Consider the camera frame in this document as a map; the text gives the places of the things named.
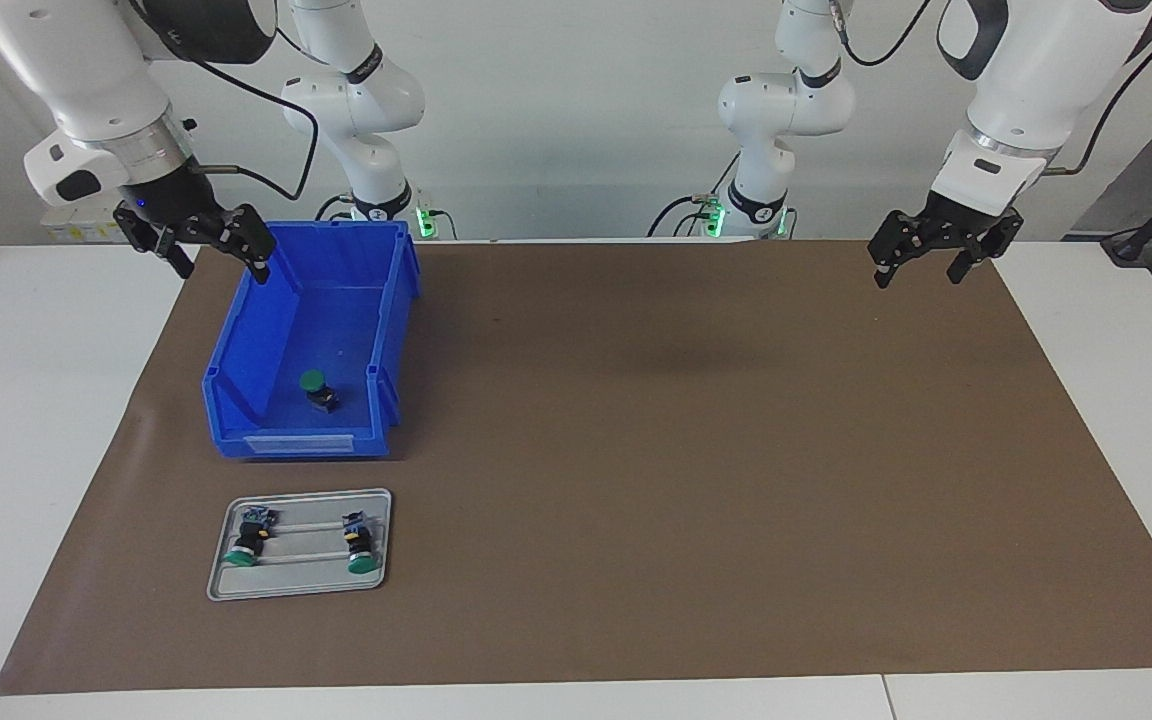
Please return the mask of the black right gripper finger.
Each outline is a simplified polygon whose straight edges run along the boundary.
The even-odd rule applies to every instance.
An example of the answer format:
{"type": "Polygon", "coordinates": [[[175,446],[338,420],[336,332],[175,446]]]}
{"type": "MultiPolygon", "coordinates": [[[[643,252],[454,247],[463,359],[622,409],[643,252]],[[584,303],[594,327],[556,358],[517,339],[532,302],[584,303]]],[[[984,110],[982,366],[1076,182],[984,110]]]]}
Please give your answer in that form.
{"type": "Polygon", "coordinates": [[[255,283],[268,283],[270,260],[276,249],[276,240],[252,205],[210,211],[206,214],[206,238],[210,247],[247,266],[255,283]]]}
{"type": "Polygon", "coordinates": [[[154,255],[168,264],[183,281],[191,278],[195,262],[179,247],[169,228],[160,229],[142,219],[126,200],[119,202],[113,210],[113,219],[134,251],[154,255]]]}

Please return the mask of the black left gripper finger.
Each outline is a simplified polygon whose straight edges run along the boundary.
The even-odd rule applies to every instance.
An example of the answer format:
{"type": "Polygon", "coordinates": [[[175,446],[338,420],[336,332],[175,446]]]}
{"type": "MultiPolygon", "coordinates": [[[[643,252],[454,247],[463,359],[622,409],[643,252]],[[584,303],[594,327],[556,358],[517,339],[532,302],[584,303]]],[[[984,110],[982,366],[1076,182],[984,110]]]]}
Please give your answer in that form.
{"type": "Polygon", "coordinates": [[[952,285],[963,283],[967,274],[984,260],[995,258],[1001,234],[998,232],[946,232],[946,240],[957,247],[957,255],[946,270],[952,285]]]}
{"type": "Polygon", "coordinates": [[[876,285],[881,290],[890,287],[900,266],[931,252],[934,240],[937,223],[932,219],[892,210],[867,242],[870,259],[876,265],[876,285]]]}

